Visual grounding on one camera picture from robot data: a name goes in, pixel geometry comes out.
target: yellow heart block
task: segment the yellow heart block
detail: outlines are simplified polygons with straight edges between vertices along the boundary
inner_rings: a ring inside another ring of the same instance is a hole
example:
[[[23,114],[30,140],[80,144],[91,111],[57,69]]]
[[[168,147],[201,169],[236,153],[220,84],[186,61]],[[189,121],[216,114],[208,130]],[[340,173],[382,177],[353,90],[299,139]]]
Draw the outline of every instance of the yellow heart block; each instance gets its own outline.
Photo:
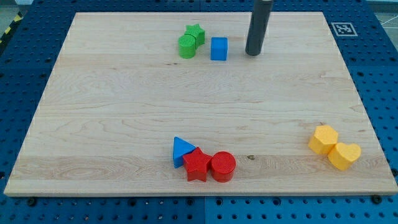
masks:
[[[316,154],[328,154],[337,144],[338,132],[329,125],[321,125],[315,131],[308,143],[308,146]]]
[[[329,161],[339,170],[348,169],[361,156],[361,147],[357,144],[337,143],[328,154]]]

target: black cylinder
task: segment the black cylinder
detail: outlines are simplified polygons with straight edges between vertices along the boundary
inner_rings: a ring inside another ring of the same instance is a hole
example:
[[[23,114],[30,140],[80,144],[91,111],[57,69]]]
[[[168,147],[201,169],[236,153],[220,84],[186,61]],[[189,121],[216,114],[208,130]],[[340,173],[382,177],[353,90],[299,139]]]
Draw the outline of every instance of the black cylinder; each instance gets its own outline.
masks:
[[[248,55],[256,56],[261,52],[273,3],[273,0],[254,0],[246,41],[246,53]]]

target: blue cube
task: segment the blue cube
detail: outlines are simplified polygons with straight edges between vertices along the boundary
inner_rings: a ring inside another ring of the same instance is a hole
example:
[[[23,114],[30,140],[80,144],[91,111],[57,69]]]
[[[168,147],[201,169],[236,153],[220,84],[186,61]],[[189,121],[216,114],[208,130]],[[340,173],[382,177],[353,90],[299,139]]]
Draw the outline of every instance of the blue cube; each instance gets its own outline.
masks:
[[[211,38],[211,60],[226,60],[228,53],[228,39],[226,37]]]

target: green block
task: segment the green block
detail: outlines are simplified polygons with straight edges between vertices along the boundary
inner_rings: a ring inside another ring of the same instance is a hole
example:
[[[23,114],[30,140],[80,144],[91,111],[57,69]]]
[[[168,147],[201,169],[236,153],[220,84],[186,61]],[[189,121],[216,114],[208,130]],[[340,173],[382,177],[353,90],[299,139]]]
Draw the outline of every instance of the green block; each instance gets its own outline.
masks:
[[[184,34],[191,35],[195,38],[196,48],[202,44],[205,44],[205,30],[200,28],[199,24],[195,24],[193,26],[187,25],[187,30]]]
[[[196,40],[191,35],[183,35],[178,39],[178,54],[181,58],[192,58],[196,52]]]

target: wood grain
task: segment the wood grain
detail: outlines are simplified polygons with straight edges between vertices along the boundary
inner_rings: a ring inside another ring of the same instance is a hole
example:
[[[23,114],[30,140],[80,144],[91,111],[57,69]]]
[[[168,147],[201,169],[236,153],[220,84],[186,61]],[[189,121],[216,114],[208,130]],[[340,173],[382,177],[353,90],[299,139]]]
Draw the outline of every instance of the wood grain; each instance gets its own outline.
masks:
[[[272,13],[244,53],[248,13],[77,13],[5,190],[8,196],[395,194],[396,182],[322,13]],[[178,56],[185,25],[206,44]],[[210,60],[227,36],[228,60]],[[341,172],[307,146],[333,126],[363,155]],[[232,152],[231,182],[187,182],[180,136]]]

